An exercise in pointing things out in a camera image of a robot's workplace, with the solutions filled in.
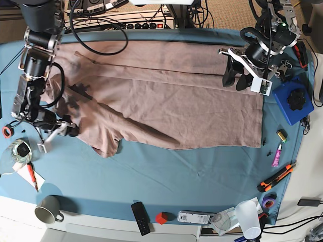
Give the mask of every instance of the remote control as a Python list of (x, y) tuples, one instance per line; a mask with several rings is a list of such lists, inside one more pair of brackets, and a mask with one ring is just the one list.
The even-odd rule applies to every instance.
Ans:
[(146, 215), (145, 208), (142, 202), (137, 202), (131, 205), (133, 214), (135, 215), (136, 222), (138, 224), (141, 236), (150, 233), (148, 226), (148, 216)]

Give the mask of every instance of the orange ring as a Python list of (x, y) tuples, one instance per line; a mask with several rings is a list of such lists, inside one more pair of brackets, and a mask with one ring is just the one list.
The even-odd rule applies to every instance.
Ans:
[(6, 138), (6, 139), (9, 139), (12, 137), (12, 135), (14, 135), (14, 129), (11, 129), (10, 127), (11, 126), (9, 126), (9, 127), (4, 126), (2, 128), (2, 134), (3, 134), (4, 138)]

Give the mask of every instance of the roll of tape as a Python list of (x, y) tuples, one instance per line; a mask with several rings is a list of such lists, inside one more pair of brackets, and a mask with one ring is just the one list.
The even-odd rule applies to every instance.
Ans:
[(14, 129), (12, 129), (11, 126), (4, 126), (2, 128), (2, 134), (6, 139), (9, 139), (14, 135)]
[(262, 206), (264, 208), (270, 208), (275, 204), (276, 200), (272, 196), (264, 197), (262, 200)]

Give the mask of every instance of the blue tablecloth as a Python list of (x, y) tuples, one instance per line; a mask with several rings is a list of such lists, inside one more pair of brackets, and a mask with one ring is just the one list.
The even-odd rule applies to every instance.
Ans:
[[(245, 44), (239, 32), (231, 30), (133, 30), (127, 33), (130, 40), (234, 46)], [(123, 38), (117, 31), (85, 33), (81, 36), (87, 41)], [(75, 42), (75, 39), (67, 35), (63, 42)], [(0, 69), (22, 47), (23, 42), (0, 45)], [(296, 67), (299, 66), (298, 61), (291, 49), (287, 49), (277, 61), (280, 58), (287, 58), (295, 66), (293, 73), (303, 72)], [(3, 107), (1, 127), (13, 120), (10, 113), (22, 73), (17, 69), (17, 64), (18, 61), (0, 76)], [(305, 77), (313, 82), (313, 76), (311, 60)], [(274, 80), (273, 88), (279, 83)], [(283, 145), (279, 167), (272, 168), (274, 155), (267, 157), (267, 153), (275, 153), (280, 142), (277, 129), (287, 132), (288, 142)], [(21, 124), (14, 138), (23, 136), (27, 136), (32, 144), (38, 140), (35, 129), (29, 124)], [(151, 222), (155, 222), (156, 214), (164, 211), (172, 214), (168, 223), (178, 224), (176, 216), (180, 210), (220, 212), (253, 197), (262, 200), (264, 194), (256, 186), (295, 161), (302, 139), (302, 127), (287, 124), (273, 96), (264, 99), (262, 137), (266, 137), (266, 145), (259, 149), (215, 147), (182, 151), (122, 140), (118, 153), (108, 159), (98, 156), (77, 138), (57, 137), (52, 142), (51, 152), (45, 155), (35, 153), (35, 170), (46, 180), (41, 192), (37, 194), (30, 184), (18, 174), (13, 174), (0, 178), (0, 195), (38, 203), (52, 194), (58, 196), (63, 210), (125, 220), (134, 220), (130, 205), (142, 201)], [(0, 153), (9, 143), (0, 137)], [(270, 209), (271, 223), (276, 220), (288, 180), (285, 179), (270, 191), (277, 194), (277, 203)]]

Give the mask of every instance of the white mug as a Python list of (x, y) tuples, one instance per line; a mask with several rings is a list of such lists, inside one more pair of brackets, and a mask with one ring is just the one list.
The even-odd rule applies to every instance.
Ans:
[(45, 197), (35, 208), (36, 217), (43, 223), (52, 224), (62, 222), (64, 220), (63, 214), (60, 212), (60, 203), (56, 197), (50, 195)]

